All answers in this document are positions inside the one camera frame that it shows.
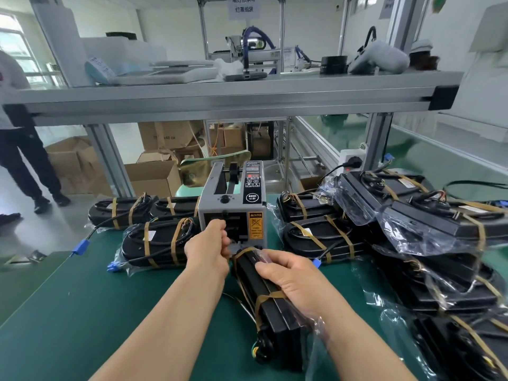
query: shelf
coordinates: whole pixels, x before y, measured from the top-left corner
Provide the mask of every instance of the shelf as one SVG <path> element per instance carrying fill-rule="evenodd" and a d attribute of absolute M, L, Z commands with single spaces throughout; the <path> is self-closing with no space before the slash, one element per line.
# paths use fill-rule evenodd
<path fill-rule="evenodd" d="M 5 103 L 25 104 L 44 126 L 426 111 L 436 87 L 458 86 L 462 76 L 270 75 L 245 82 L 21 90 Z"/>

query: forearm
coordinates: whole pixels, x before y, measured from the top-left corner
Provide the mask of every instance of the forearm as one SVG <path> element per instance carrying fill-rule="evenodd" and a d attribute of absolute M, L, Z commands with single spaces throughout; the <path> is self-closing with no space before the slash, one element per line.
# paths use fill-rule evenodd
<path fill-rule="evenodd" d="M 338 294 L 325 313 L 327 347 L 344 381 L 416 381 L 399 357 Z"/>
<path fill-rule="evenodd" d="M 90 381 L 188 380 L 223 288 L 213 270 L 185 269 Z"/>

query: person standing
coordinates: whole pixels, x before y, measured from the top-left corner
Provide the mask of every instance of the person standing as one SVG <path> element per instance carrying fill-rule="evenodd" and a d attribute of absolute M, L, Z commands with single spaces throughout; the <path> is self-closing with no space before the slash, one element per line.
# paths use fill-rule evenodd
<path fill-rule="evenodd" d="M 12 89 L 27 89 L 30 84 L 16 60 L 0 51 L 0 105 L 3 97 Z M 28 197 L 35 203 L 35 214 L 43 214 L 50 208 L 50 201 L 42 195 L 41 188 L 23 162 L 20 150 L 45 185 L 53 200 L 60 207 L 68 206 L 71 200 L 61 193 L 61 185 L 51 165 L 48 153 L 35 130 L 32 120 L 12 120 L 3 106 L 0 109 L 0 166 L 9 171 L 12 178 Z"/>

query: black shoe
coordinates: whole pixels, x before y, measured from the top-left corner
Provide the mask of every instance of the black shoe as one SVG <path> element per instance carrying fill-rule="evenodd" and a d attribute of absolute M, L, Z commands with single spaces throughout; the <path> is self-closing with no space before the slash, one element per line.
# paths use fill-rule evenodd
<path fill-rule="evenodd" d="M 16 212 L 14 214 L 0 214 L 0 226 L 4 226 L 6 224 L 12 223 L 21 218 L 21 214 Z"/>
<path fill-rule="evenodd" d="M 71 204 L 71 200 L 61 192 L 53 194 L 53 200 L 56 202 L 56 204 L 58 204 L 59 207 L 65 207 Z"/>
<path fill-rule="evenodd" d="M 35 203 L 34 209 L 35 214 L 44 214 L 49 210 L 49 207 L 51 206 L 49 200 L 47 200 L 44 197 L 34 198 L 34 203 Z"/>

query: person's left hand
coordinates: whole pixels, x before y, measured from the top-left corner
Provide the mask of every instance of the person's left hand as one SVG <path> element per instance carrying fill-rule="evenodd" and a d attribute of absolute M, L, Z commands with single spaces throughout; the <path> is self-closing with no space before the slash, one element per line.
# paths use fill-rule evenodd
<path fill-rule="evenodd" d="M 223 277 L 229 273 L 229 244 L 231 240 L 225 231 L 225 221 L 213 219 L 206 229 L 192 237 L 184 247 L 187 267 L 206 267 L 217 270 Z"/>

